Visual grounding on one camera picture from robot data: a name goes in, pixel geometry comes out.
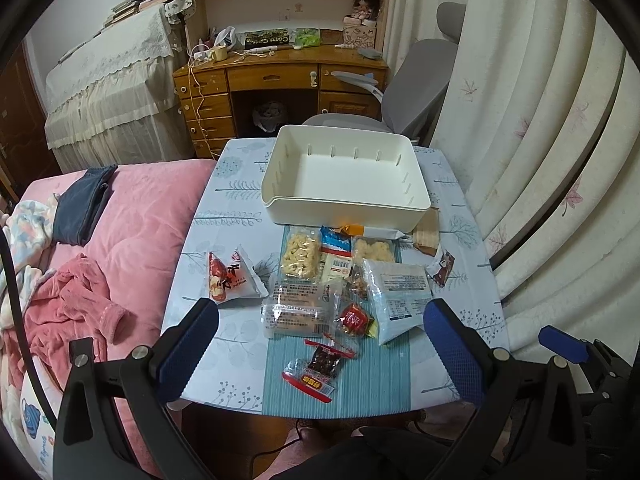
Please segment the white blue snack bag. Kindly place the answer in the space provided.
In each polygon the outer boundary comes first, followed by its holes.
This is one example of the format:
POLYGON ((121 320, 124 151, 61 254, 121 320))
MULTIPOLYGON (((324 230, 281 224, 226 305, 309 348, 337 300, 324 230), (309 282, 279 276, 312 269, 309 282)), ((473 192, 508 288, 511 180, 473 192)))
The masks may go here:
POLYGON ((433 298, 424 266, 364 259, 362 274, 380 346, 423 324, 424 309, 433 298))

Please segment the clear pack of brown cakes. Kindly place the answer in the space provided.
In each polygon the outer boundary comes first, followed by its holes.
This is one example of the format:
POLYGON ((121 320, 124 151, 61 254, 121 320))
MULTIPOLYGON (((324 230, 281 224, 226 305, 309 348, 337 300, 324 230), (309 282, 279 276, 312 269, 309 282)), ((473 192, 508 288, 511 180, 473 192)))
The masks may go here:
POLYGON ((343 281, 283 281, 262 302, 262 328, 267 338, 316 338, 329 333, 340 306, 343 281))

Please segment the clear pack pale cookies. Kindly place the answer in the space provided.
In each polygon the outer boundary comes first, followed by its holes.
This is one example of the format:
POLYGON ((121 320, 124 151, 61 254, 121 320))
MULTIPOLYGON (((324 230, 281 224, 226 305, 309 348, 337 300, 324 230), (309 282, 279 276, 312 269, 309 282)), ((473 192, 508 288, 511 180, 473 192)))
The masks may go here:
POLYGON ((395 248, 391 240, 356 236, 352 241, 352 262, 361 266, 364 259, 395 262, 395 248))

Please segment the pink robe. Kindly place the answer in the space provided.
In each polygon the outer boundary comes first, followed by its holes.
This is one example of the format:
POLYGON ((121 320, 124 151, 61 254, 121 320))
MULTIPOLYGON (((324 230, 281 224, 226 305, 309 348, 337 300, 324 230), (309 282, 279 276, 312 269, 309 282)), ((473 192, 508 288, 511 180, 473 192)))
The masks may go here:
POLYGON ((30 354, 40 359, 60 388, 72 361, 70 342, 90 337, 94 355, 108 358, 108 348, 127 335, 131 313, 111 298, 99 263, 79 254, 39 285, 24 314, 30 354))

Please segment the tan soda cracker pack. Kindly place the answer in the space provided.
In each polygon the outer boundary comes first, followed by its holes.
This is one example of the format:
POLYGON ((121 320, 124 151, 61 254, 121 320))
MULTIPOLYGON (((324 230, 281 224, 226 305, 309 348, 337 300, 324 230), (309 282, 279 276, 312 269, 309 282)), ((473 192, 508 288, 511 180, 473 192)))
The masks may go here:
POLYGON ((413 247, 422 254, 436 255, 439 248, 439 210, 437 208, 427 209, 426 213, 416 225, 411 233, 413 247))

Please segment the blue white red snack packet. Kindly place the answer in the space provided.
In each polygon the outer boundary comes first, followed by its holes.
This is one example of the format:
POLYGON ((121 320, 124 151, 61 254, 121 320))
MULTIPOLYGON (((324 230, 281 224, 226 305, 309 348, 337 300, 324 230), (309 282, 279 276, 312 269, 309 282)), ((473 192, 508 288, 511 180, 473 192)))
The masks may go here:
POLYGON ((320 240, 321 281, 346 280, 352 270, 352 239, 342 232, 322 226, 320 240))

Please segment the red white triangular snack bag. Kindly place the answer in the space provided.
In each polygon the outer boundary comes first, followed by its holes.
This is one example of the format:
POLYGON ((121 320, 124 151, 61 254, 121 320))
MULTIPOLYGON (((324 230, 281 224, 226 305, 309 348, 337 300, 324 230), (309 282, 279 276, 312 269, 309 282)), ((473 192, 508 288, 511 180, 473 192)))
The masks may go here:
POLYGON ((208 296, 217 306, 237 299, 262 299, 268 296, 267 287, 241 245, 227 259, 210 252, 207 267, 208 296))

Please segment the clear pack yellow puffed snacks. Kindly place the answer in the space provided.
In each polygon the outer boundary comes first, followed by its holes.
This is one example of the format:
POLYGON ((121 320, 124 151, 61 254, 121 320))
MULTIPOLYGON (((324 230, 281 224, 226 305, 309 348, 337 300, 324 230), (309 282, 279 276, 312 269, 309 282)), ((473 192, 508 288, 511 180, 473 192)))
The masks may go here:
POLYGON ((313 281, 319 271, 321 240, 317 229, 292 226, 285 239, 280 261, 286 278, 313 281))

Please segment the wooden desk with drawers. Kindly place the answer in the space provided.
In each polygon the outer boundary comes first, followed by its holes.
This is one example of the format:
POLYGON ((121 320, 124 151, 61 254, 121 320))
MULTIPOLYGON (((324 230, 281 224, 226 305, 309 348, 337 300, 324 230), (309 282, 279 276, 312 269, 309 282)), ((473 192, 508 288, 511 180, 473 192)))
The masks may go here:
POLYGON ((318 114, 380 118, 378 100, 338 80, 336 72, 370 77, 384 89, 388 68, 381 60, 326 44, 233 53, 224 61, 179 68, 174 73, 179 114, 195 155, 217 158, 232 139, 275 136, 280 126, 318 114))

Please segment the red clear dark snack packet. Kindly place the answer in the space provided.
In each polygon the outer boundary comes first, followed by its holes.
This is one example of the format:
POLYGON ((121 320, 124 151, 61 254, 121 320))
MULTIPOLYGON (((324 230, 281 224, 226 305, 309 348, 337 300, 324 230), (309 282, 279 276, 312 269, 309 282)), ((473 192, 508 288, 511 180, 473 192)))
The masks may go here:
POLYGON ((288 362, 281 377, 306 396, 329 404, 334 397, 338 373, 347 361, 356 359, 357 351, 332 338, 305 339, 304 344, 312 350, 310 357, 288 362))

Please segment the small red candy packet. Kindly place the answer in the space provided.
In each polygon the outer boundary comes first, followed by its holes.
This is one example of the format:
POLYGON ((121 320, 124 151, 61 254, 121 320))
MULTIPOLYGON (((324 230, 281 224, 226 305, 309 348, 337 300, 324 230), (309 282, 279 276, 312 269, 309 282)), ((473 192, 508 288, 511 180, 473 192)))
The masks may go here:
POLYGON ((373 322, 371 315, 356 302, 349 304, 338 316, 340 330, 348 336, 364 336, 373 322))

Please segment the brown chocolate wafer packet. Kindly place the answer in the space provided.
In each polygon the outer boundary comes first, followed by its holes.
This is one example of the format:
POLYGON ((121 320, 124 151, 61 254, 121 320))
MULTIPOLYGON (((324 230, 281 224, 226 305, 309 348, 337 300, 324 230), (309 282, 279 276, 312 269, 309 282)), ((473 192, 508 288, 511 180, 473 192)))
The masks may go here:
POLYGON ((442 245, 439 245, 432 262, 426 267, 426 273, 438 287, 443 288, 453 267, 454 256, 442 245))

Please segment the clear pack mixed nuts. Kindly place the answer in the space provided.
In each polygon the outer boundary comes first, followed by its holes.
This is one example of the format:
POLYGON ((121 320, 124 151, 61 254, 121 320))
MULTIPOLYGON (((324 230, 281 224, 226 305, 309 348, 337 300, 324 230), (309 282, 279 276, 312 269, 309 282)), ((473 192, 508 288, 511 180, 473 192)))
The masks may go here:
POLYGON ((368 299, 368 285, 364 279, 362 266, 360 266, 360 264, 355 264, 350 269, 347 285, 353 297, 358 297, 361 300, 368 299))

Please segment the floral white bedding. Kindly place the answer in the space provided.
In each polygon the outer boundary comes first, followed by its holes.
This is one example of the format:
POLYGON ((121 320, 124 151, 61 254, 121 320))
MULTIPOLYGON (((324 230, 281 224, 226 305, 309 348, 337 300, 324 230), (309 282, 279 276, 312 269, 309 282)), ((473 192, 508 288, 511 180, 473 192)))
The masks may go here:
POLYGON ((12 214, 1 215, 1 229, 11 249, 21 313, 28 308, 39 285, 52 271, 41 269, 50 256, 58 196, 44 202, 23 200, 12 214))

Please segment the orange white snack packet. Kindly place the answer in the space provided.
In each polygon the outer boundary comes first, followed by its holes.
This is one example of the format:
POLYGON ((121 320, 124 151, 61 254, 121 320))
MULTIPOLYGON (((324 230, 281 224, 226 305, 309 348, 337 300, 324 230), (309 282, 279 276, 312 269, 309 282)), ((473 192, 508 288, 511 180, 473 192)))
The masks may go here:
POLYGON ((404 232, 389 228, 372 228, 359 224, 346 224, 338 229, 342 234, 352 237, 380 238, 381 240, 401 240, 406 237, 404 232))

